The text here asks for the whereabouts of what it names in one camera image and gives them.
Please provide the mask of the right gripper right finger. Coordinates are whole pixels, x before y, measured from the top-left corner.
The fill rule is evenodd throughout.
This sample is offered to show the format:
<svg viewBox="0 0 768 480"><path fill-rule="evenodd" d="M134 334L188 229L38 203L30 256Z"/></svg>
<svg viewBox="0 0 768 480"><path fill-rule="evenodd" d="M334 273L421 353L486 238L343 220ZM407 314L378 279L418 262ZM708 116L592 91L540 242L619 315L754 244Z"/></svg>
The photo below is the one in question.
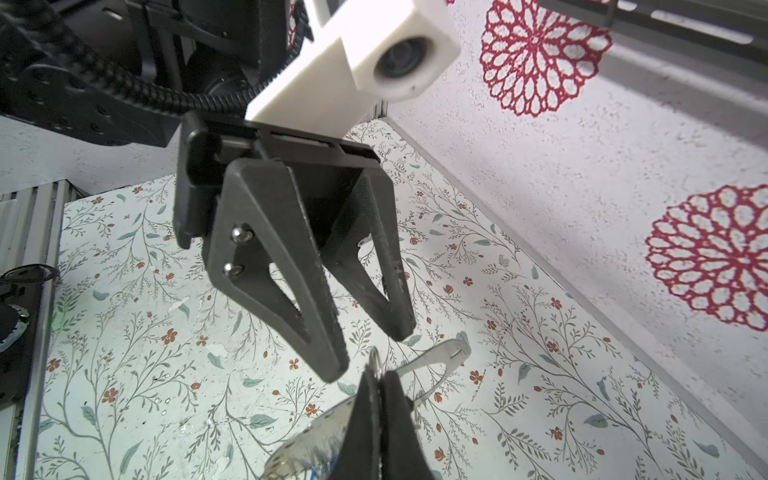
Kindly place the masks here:
<svg viewBox="0 0 768 480"><path fill-rule="evenodd" d="M381 394L381 478L432 480L434 478L419 444L411 419L412 402L405 395L399 375L384 374Z"/></svg>

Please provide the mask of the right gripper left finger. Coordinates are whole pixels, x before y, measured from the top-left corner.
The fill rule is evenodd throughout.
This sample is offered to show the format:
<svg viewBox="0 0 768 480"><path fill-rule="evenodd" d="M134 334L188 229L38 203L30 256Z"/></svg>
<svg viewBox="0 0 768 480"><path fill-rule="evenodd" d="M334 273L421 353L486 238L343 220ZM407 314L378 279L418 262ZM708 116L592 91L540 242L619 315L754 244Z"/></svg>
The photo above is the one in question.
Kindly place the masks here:
<svg viewBox="0 0 768 480"><path fill-rule="evenodd" d="M377 480L380 469L380 395L376 374L366 368L330 480Z"/></svg>

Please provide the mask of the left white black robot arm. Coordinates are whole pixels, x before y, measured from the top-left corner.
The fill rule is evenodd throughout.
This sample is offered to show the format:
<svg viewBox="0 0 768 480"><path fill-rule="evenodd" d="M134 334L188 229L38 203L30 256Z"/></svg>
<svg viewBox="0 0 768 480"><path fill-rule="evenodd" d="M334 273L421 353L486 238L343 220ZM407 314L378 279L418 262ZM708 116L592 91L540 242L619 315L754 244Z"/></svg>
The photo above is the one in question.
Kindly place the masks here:
<svg viewBox="0 0 768 480"><path fill-rule="evenodd" d="M7 1L12 25L84 80L120 99L184 112L173 227L202 242L211 283L280 334L327 382L348 368L328 278L392 339L415 327L393 183L368 146L216 117L100 60L48 9Z"/></svg>

